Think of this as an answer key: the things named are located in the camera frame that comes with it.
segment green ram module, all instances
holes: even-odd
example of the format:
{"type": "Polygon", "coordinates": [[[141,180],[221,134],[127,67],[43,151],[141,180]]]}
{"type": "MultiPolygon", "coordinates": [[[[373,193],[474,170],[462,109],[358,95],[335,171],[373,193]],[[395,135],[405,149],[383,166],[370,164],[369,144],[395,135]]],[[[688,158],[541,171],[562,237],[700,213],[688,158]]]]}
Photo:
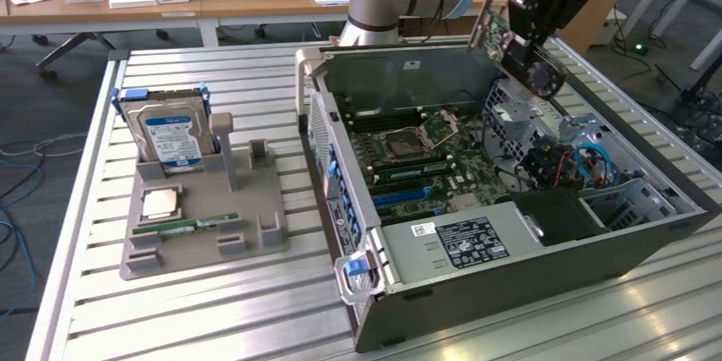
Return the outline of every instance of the green ram module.
{"type": "Polygon", "coordinates": [[[187,232],[202,232],[210,228],[215,228],[223,220],[238,219],[238,213],[227,213],[225,215],[203,217],[202,219],[178,220],[161,224],[138,227],[134,234],[145,234],[146,232],[161,232],[162,235],[170,236],[187,232]]]}

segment blue cable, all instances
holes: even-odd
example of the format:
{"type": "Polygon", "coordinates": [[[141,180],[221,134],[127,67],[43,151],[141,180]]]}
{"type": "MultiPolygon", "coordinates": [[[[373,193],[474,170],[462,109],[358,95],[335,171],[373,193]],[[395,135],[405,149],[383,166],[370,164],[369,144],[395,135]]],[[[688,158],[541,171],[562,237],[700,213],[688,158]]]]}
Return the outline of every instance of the blue cable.
{"type": "Polygon", "coordinates": [[[15,162],[10,162],[6,160],[0,160],[0,164],[4,164],[10,167],[32,168],[38,173],[38,181],[35,182],[34,187],[30,188],[30,190],[12,202],[0,204],[2,207],[8,207],[19,203],[39,188],[41,184],[43,183],[43,170],[41,169],[41,167],[36,167],[35,165],[16,164],[15,162]]]}
{"type": "Polygon", "coordinates": [[[598,144],[594,144],[594,143],[582,143],[582,144],[580,144],[580,146],[577,147],[577,150],[574,152],[574,160],[580,163],[580,171],[582,172],[582,175],[585,176],[585,178],[592,178],[592,174],[589,173],[588,169],[581,165],[581,158],[582,157],[581,157],[580,150],[585,150],[585,149],[596,150],[597,152],[600,152],[600,154],[602,155],[602,158],[606,161],[605,165],[609,167],[609,170],[612,172],[612,183],[617,184],[618,173],[616,171],[614,163],[609,159],[609,154],[608,154],[608,151],[604,149],[604,147],[601,145],[598,145],[598,144]]]}
{"type": "Polygon", "coordinates": [[[0,221],[0,224],[3,224],[6,227],[8,227],[11,232],[15,232],[15,235],[18,236],[18,239],[20,241],[20,247],[23,248],[23,253],[26,254],[27,259],[27,266],[31,271],[31,290],[28,291],[27,295],[15,303],[15,305],[0,315],[0,321],[6,319],[11,313],[23,307],[26,305],[27,300],[31,298],[31,296],[35,294],[35,288],[36,288],[36,280],[35,280],[35,265],[34,265],[34,259],[31,258],[31,251],[27,248],[26,243],[26,237],[23,236],[23,233],[12,226],[8,222],[0,221]]]}

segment blue hard drive label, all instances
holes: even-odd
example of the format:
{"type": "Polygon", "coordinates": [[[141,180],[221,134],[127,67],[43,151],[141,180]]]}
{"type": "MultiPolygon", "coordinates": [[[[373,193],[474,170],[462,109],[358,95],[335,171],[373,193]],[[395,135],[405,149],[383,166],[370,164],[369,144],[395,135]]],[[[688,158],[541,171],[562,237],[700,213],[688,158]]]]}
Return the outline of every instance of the blue hard drive label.
{"type": "Polygon", "coordinates": [[[146,125],[158,160],[166,166],[182,168],[201,162],[199,141],[190,133],[194,121],[189,116],[150,118],[146,125]]]}
{"type": "Polygon", "coordinates": [[[452,264],[466,268],[509,256],[497,231],[486,217],[437,227],[452,264]]]}

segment blue pcie slot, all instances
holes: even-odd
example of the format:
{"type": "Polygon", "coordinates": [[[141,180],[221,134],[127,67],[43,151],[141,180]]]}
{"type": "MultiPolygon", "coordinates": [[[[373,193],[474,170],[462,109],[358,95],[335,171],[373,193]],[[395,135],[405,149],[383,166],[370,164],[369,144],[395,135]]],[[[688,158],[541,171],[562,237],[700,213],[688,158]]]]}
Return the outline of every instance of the blue pcie slot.
{"type": "Polygon", "coordinates": [[[428,199],[432,194],[433,186],[426,186],[424,189],[409,190],[395,194],[387,194],[374,198],[374,206],[386,206],[395,203],[409,202],[412,200],[428,199]]]}

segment office chair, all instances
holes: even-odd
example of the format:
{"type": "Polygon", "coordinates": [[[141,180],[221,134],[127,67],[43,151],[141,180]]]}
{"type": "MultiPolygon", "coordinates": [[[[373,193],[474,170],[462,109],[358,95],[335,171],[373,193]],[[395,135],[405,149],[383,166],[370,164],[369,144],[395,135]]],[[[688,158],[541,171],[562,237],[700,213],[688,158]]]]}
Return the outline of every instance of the office chair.
{"type": "MultiPolygon", "coordinates": [[[[169,32],[165,30],[157,30],[157,37],[161,40],[169,40],[169,32]]],[[[42,60],[35,64],[38,67],[38,74],[45,80],[57,80],[58,73],[54,70],[46,69],[46,67],[63,55],[69,53],[77,46],[83,44],[86,40],[95,40],[105,46],[109,51],[115,50],[114,44],[103,37],[102,33],[77,33],[42,60]]],[[[46,36],[34,35],[34,42],[46,46],[49,44],[49,38],[46,36]]]]}

